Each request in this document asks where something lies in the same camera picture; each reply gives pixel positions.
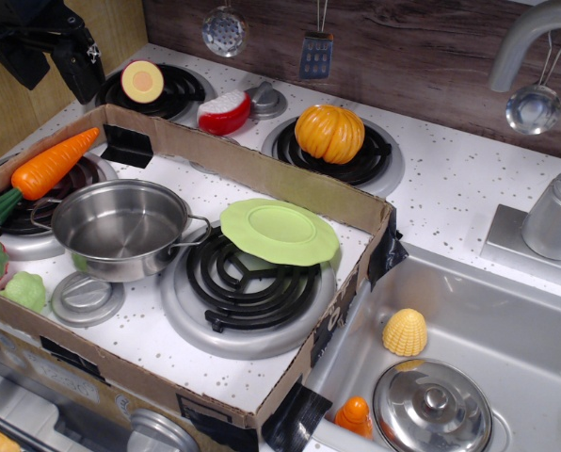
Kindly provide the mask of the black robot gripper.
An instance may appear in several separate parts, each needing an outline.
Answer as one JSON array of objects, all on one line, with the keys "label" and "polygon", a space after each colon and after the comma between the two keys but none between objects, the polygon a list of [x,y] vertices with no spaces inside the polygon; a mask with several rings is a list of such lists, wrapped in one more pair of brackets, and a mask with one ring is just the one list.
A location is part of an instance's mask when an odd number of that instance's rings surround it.
[{"label": "black robot gripper", "polygon": [[64,2],[0,1],[0,64],[32,90],[49,72],[48,59],[82,105],[105,82],[94,38]]}]

